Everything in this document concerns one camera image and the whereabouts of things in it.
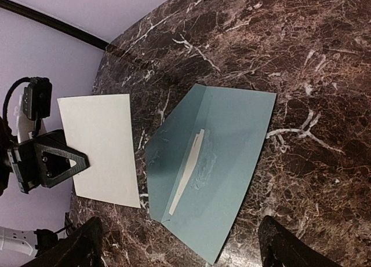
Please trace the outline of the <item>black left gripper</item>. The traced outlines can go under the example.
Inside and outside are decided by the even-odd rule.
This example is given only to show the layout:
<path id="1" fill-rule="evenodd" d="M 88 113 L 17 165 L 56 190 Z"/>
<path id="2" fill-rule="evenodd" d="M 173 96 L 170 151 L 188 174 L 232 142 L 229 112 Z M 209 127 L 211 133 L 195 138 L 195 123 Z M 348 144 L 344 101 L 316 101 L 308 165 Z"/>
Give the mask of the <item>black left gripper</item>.
<path id="1" fill-rule="evenodd" d="M 90 167 L 86 154 L 64 144 L 62 130 L 15 145 L 8 157 L 22 193 L 39 186 L 53 188 Z"/>

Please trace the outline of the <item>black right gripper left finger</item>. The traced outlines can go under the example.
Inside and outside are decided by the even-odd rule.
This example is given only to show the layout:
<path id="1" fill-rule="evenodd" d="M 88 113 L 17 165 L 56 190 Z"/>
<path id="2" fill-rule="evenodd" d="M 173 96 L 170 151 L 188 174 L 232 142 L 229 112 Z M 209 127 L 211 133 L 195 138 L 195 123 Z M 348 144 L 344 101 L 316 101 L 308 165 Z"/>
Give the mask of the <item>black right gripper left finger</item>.
<path id="1" fill-rule="evenodd" d="M 24 266 L 103 266 L 103 227 L 99 217 L 92 217 L 79 228 L 74 228 L 64 239 L 47 229 L 38 229 L 34 234 L 36 257 Z"/>

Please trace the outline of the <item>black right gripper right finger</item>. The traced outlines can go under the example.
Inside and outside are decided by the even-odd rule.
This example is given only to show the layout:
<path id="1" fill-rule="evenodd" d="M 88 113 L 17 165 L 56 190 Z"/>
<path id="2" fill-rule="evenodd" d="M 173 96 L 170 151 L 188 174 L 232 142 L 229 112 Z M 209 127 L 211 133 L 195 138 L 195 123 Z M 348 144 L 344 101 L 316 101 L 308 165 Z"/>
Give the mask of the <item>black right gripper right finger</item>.
<path id="1" fill-rule="evenodd" d="M 316 252 L 273 217 L 266 215 L 258 229 L 262 266 L 338 266 Z"/>

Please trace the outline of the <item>teal envelope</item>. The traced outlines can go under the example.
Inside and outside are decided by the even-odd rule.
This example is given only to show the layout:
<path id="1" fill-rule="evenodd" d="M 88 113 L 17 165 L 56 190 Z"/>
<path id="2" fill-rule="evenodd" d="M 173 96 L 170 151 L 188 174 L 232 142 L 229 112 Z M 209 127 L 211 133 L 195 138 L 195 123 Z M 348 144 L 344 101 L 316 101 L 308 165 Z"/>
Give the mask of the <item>teal envelope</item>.
<path id="1" fill-rule="evenodd" d="M 276 94 L 194 85 L 146 146 L 150 216 L 215 263 L 245 198 L 271 121 Z M 198 161 L 169 214 L 195 135 Z"/>

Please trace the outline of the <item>beige lined letter paper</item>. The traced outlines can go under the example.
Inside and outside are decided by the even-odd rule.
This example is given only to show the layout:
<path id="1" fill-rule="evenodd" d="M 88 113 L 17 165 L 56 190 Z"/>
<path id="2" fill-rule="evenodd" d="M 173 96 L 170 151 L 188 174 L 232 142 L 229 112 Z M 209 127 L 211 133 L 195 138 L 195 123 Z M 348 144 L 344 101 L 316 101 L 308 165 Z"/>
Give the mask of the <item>beige lined letter paper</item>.
<path id="1" fill-rule="evenodd" d="M 174 211 L 177 207 L 177 204 L 178 204 L 178 202 L 179 202 L 179 200 L 180 200 L 180 198 L 181 198 L 181 196 L 182 196 L 182 194 L 183 194 L 183 192 L 184 192 L 184 190 L 187 186 L 187 183 L 192 176 L 192 172 L 195 169 L 195 166 L 196 166 L 197 161 L 198 161 L 198 156 L 199 156 L 199 153 L 200 153 L 200 150 L 201 150 L 201 145 L 202 145 L 202 140 L 203 140 L 204 134 L 205 134 L 205 130 L 200 129 L 200 132 L 195 135 L 194 142 L 192 144 L 190 153 L 188 154 L 187 160 L 185 162 L 184 170 L 181 173 L 181 179 L 180 179 L 179 185 L 176 189 L 172 204 L 171 204 L 170 209 L 169 209 L 169 214 L 170 215 L 173 215 L 173 213 L 174 213 Z"/>

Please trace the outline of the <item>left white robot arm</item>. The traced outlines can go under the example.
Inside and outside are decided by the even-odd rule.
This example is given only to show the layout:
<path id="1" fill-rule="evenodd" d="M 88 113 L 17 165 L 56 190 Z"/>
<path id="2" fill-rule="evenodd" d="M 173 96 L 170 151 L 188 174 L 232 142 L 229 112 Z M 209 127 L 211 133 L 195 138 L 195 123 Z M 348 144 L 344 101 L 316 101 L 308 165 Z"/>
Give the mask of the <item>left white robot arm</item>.
<path id="1" fill-rule="evenodd" d="M 11 173 L 16 175 L 22 193 L 42 186 L 53 188 L 89 167 L 88 157 L 66 144 L 64 132 L 40 133 L 42 120 L 35 122 L 36 136 L 22 143 L 1 120 L 1 191 L 8 187 Z M 57 232 L 1 227 L 1 249 L 37 257 L 60 242 Z"/>

